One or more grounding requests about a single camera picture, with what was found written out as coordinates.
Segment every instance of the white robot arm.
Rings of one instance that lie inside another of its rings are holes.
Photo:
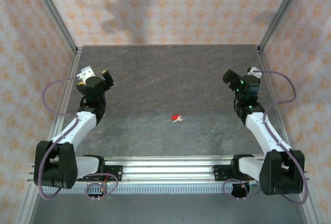
[[[294,151],[285,143],[274,129],[266,116],[265,121],[279,143],[270,135],[263,121],[264,109],[257,102],[260,77],[262,73],[256,67],[250,67],[247,75],[240,77],[235,72],[228,70],[223,76],[224,83],[235,92],[235,111],[242,122],[255,136],[265,159],[255,159],[251,155],[234,156],[234,170],[238,173],[249,175],[260,182],[262,191],[266,195],[279,195],[287,193],[301,193],[303,179],[294,162],[289,159],[283,148],[295,157],[304,168],[304,155],[301,151]]]
[[[87,155],[76,157],[75,151],[83,138],[98,125],[106,107],[105,91],[113,86],[113,79],[108,71],[103,71],[104,80],[96,77],[90,67],[82,69],[77,75],[82,81],[77,89],[82,93],[75,119],[51,141],[40,141],[36,148],[34,182],[38,184],[38,172],[42,158],[49,147],[57,141],[54,149],[46,159],[42,172],[43,186],[71,188],[77,179],[95,172],[102,172],[102,156]]]

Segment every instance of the metal frame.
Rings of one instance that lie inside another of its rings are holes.
[[[71,60],[71,65],[67,72],[67,77],[73,77],[77,71],[78,62],[81,56],[82,47],[79,47],[75,55]],[[62,90],[61,99],[57,106],[57,111],[64,113],[67,110],[70,93],[72,89],[73,81],[66,81]],[[54,137],[61,131],[62,124],[64,121],[64,116],[57,116],[51,125],[51,130],[48,135],[48,140]],[[15,224],[26,224],[29,223],[32,211],[37,199],[38,189],[36,185],[32,183],[27,183],[27,188],[23,195],[22,201],[20,203],[19,209],[17,211],[14,223]]]
[[[268,45],[270,39],[274,35],[277,27],[279,26],[280,22],[282,21],[283,17],[285,16],[288,8],[290,7],[293,0],[283,0],[277,13],[272,20],[267,32],[265,33],[264,37],[262,38],[261,44],[258,46],[258,51],[262,52],[266,46]]]
[[[72,50],[72,52],[76,52],[77,46],[75,41],[73,40],[65,22],[63,21],[61,15],[58,13],[57,8],[52,0],[42,0],[44,2],[44,6],[48,10],[49,14],[51,15],[55,25],[59,29],[61,35],[65,39],[68,47]]]
[[[279,7],[276,16],[274,17],[269,29],[264,35],[261,44],[257,46],[262,68],[265,69],[262,52],[271,40],[282,18],[288,10],[293,0],[283,0]],[[54,22],[64,36],[68,46],[75,51],[76,44],[72,39],[63,19],[59,15],[52,0],[43,0],[45,6],[50,12]],[[78,48],[72,64],[68,71],[68,76],[72,77],[78,66],[82,48]],[[267,85],[270,90],[272,100],[275,102],[275,95],[270,84],[268,75],[266,75]],[[66,82],[62,92],[61,101],[58,106],[59,112],[64,112],[70,97],[73,82]],[[290,144],[284,123],[282,121],[278,106],[276,113],[281,124],[284,140]],[[49,139],[61,131],[64,117],[56,117],[50,130]],[[212,166],[215,164],[228,165],[232,156],[183,156],[183,157],[116,157],[106,158],[106,164],[123,165],[123,178],[119,184],[118,192],[114,193],[143,193],[152,189],[148,193],[221,193],[219,186],[222,182],[215,182]],[[316,198],[314,196],[313,187],[309,180],[309,175],[305,172],[308,178],[309,197],[306,204],[303,206],[307,223],[323,223],[321,214],[316,208]],[[256,181],[250,181],[251,184],[256,184]],[[73,190],[63,190],[62,193],[82,193],[86,186],[86,182],[77,182]],[[53,188],[45,187],[46,192],[51,193]],[[226,187],[226,191],[231,190],[231,187]],[[33,183],[33,166],[27,182],[27,189],[23,196],[19,211],[14,223],[29,223],[35,201],[38,195],[37,187]]]
[[[264,155],[256,155],[263,160]],[[106,165],[121,165],[121,185],[180,185],[180,184],[210,184],[222,185],[215,181],[212,167],[214,165],[229,165],[233,155],[223,156],[182,156],[182,157],[112,157],[105,158]],[[28,182],[33,183],[34,167],[31,168]]]

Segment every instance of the dark gray table surface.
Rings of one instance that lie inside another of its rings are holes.
[[[222,81],[229,68],[243,76],[249,66],[261,66],[255,46],[84,47],[78,71],[86,66],[98,76],[108,69],[115,85],[106,92],[103,119],[81,142],[78,156],[262,153]],[[67,112],[79,106],[76,84]],[[264,107],[272,103],[264,77],[259,100]],[[183,121],[172,123],[174,114]],[[269,119],[281,133],[276,113]]]

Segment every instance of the wire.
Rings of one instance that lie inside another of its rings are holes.
[[[42,99],[42,103],[43,105],[45,106],[45,108],[50,111],[51,113],[55,114],[55,115],[58,115],[58,116],[75,116],[76,118],[76,121],[75,123],[66,131],[64,132],[55,142],[53,142],[53,144],[47,149],[46,153],[44,154],[42,160],[41,160],[41,163],[40,163],[40,166],[39,166],[39,171],[38,171],[38,189],[39,189],[39,193],[40,193],[40,196],[45,199],[45,200],[51,200],[53,199],[61,190],[61,188],[59,188],[53,195],[51,195],[50,197],[46,196],[45,193],[43,192],[42,190],[42,185],[41,185],[41,181],[42,181],[42,172],[43,172],[43,169],[45,167],[45,162],[46,162],[46,159],[47,157],[49,156],[49,154],[51,153],[51,151],[56,147],[56,145],[68,134],[70,133],[76,126],[77,124],[79,123],[79,118],[78,118],[78,115],[76,114],[72,114],[72,113],[58,113],[54,110],[52,110],[46,103],[45,101],[45,95],[46,95],[46,91],[49,89],[50,86],[52,86],[53,84],[55,83],[60,83],[60,82],[64,82],[64,81],[68,81],[68,80],[74,80],[76,79],[77,77],[74,77],[74,78],[65,78],[65,79],[60,79],[60,80],[56,80],[52,83],[50,83],[49,85],[47,85],[45,87],[45,89],[43,90],[42,92],[42,96],[41,96],[41,99]]]
[[[101,183],[101,185],[105,185],[105,188],[107,187],[107,179],[108,179],[109,176],[106,176],[106,178],[103,180],[103,182]]]
[[[51,195],[50,197],[46,196],[45,193],[43,192],[42,190],[42,185],[41,185],[41,181],[42,181],[42,172],[44,170],[44,166],[45,166],[45,162],[46,162],[46,159],[47,157],[49,156],[49,154],[51,153],[51,151],[56,147],[56,145],[63,139],[65,138],[65,136],[67,134],[69,134],[76,126],[77,124],[79,123],[79,117],[77,114],[74,114],[74,113],[58,113],[54,110],[52,110],[46,103],[45,101],[45,95],[46,95],[46,91],[49,89],[50,86],[52,86],[53,84],[55,83],[60,83],[60,82],[64,82],[64,81],[69,81],[69,80],[74,80],[76,79],[77,77],[74,77],[74,78],[65,78],[65,79],[60,79],[60,80],[56,80],[52,83],[50,83],[49,85],[47,85],[45,87],[45,89],[43,90],[42,92],[42,96],[41,96],[41,99],[42,99],[42,103],[43,105],[45,106],[45,108],[50,111],[51,113],[57,115],[57,116],[74,116],[76,118],[76,121],[75,123],[66,131],[64,132],[55,142],[53,142],[53,144],[47,149],[46,153],[44,154],[42,160],[41,160],[41,163],[40,163],[40,166],[39,166],[39,171],[38,171],[38,190],[39,190],[39,193],[40,193],[40,196],[45,199],[45,200],[51,200],[53,199],[60,191],[62,188],[59,188],[53,195]],[[111,192],[113,192],[117,186],[118,186],[118,179],[116,176],[112,175],[112,174],[109,174],[109,173],[94,173],[94,174],[89,174],[87,176],[102,176],[102,175],[106,175],[106,176],[111,176],[113,177],[115,180],[116,180],[116,185],[115,187],[108,193],[104,194],[102,197],[99,197],[98,199],[102,199],[106,196],[108,196]],[[87,190],[89,188],[89,186],[91,185],[99,185],[101,186],[105,191],[106,188],[102,185],[102,184],[98,184],[98,183],[92,183],[92,184],[89,184],[86,189],[85,189],[85,194],[87,195],[87,197],[91,198],[88,194],[87,194]]]
[[[308,199],[308,183],[307,183],[307,179],[305,177],[305,173],[303,171],[303,169],[301,168],[299,162],[295,159],[295,157],[290,153],[290,151],[288,149],[286,149],[286,147],[280,143],[280,141],[277,139],[276,135],[271,131],[270,127],[268,126],[268,123],[265,121],[266,120],[266,117],[267,117],[267,114],[268,112],[270,111],[270,109],[272,109],[272,107],[276,106],[276,105],[279,105],[279,104],[283,104],[283,103],[289,103],[289,102],[293,102],[296,98],[296,89],[294,87],[294,84],[292,83],[292,81],[286,76],[284,75],[283,73],[280,73],[280,72],[277,72],[277,71],[273,71],[273,70],[255,70],[254,72],[261,72],[261,73],[273,73],[273,74],[278,74],[282,77],[284,77],[291,85],[292,87],[292,90],[293,90],[293,98],[290,99],[290,100],[285,100],[285,101],[280,101],[280,102],[276,102],[276,103],[273,103],[271,104],[264,112],[263,114],[263,122],[264,122],[264,126],[265,128],[268,130],[268,132],[270,133],[270,135],[274,138],[274,140],[277,142],[277,144],[287,153],[287,155],[293,160],[294,164],[297,166],[298,170],[299,170],[299,173],[302,177],[302,180],[304,182],[304,189],[305,189],[305,193],[304,193],[304,196],[303,196],[303,199],[301,202],[295,202],[293,200],[291,200],[290,198],[282,195],[285,199],[287,199],[288,201],[296,204],[296,205],[303,205],[306,203],[307,199]]]
[[[291,200],[290,198],[288,198],[287,196],[285,195],[282,195],[285,199],[287,199],[288,201],[292,202],[293,204],[296,204],[296,205],[303,205],[306,203],[307,199],[308,199],[308,183],[307,183],[307,179],[305,177],[305,173],[303,171],[303,169],[301,168],[299,162],[295,159],[295,157],[290,153],[289,150],[286,149],[286,147],[280,143],[280,141],[277,139],[276,135],[272,132],[272,130],[270,129],[270,127],[268,126],[268,123],[265,121],[266,120],[266,117],[268,115],[268,112],[270,111],[270,109],[272,109],[272,107],[276,106],[276,105],[279,105],[279,104],[283,104],[283,103],[289,103],[289,102],[293,102],[296,98],[296,89],[294,87],[294,84],[292,83],[292,81],[286,76],[284,75],[283,73],[280,73],[280,72],[277,72],[277,71],[273,71],[273,70],[255,70],[253,72],[261,72],[261,73],[273,73],[273,74],[278,74],[278,75],[281,75],[282,77],[284,77],[291,85],[292,87],[292,90],[293,90],[293,98],[290,99],[290,100],[284,100],[284,101],[280,101],[280,102],[276,102],[276,103],[273,103],[271,104],[264,112],[263,114],[263,123],[264,123],[264,126],[265,128],[267,129],[267,131],[269,132],[269,134],[274,138],[274,140],[276,141],[276,143],[287,153],[287,155],[293,160],[294,164],[297,166],[298,170],[299,170],[299,173],[303,179],[303,182],[304,182],[304,189],[305,189],[305,193],[304,193],[304,196],[303,196],[303,199],[301,202],[295,202],[293,200]],[[255,193],[254,195],[252,196],[249,196],[249,197],[244,197],[244,198],[236,198],[234,196],[232,197],[229,197],[226,193],[225,193],[225,184],[227,182],[230,182],[230,181],[237,181],[239,183],[241,183],[242,185],[245,185],[241,180],[238,180],[238,179],[234,179],[234,178],[231,178],[231,179],[228,179],[226,180],[223,185],[222,185],[222,189],[223,189],[223,194],[231,199],[231,200],[238,200],[238,199],[243,199],[243,200],[246,200],[247,198],[252,198],[252,197],[255,197],[256,195],[258,195],[262,190],[260,189],[257,193]]]
[[[233,109],[234,109],[234,112],[237,112],[237,110],[236,110],[236,97],[234,97],[234,100],[233,100]]]
[[[98,197],[98,200],[101,200],[101,199],[103,199],[103,198],[109,196],[109,195],[110,195],[110,194],[111,194],[111,193],[112,193],[112,192],[118,187],[118,179],[117,179],[117,177],[114,176],[113,174],[110,174],[110,173],[93,173],[93,174],[89,174],[89,175],[86,175],[86,176],[110,176],[110,177],[112,177],[112,178],[114,178],[114,179],[116,180],[116,184],[115,184],[114,188],[112,188],[111,191],[107,192],[107,193],[104,194],[103,196]],[[89,185],[85,188],[85,195],[86,195],[88,198],[90,198],[90,199],[93,200],[94,197],[90,197],[90,196],[88,195],[88,193],[87,193],[88,188],[89,188],[90,186],[92,186],[92,185],[99,185],[99,186],[101,186],[101,187],[103,187],[103,186],[100,185],[100,184],[98,184],[98,183],[92,183],[92,184],[89,184]]]

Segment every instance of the patterned wallpaper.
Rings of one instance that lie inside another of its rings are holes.
[[[76,44],[258,44],[282,0],[53,0]]]
[[[303,151],[325,223],[331,223],[331,0],[294,0],[264,58],[287,74],[298,96],[281,106],[292,145]],[[291,87],[272,77],[277,98]]]
[[[0,0],[0,223],[13,223],[35,148],[53,116],[41,92],[66,76],[72,53],[41,0]],[[56,108],[62,85],[47,102]]]

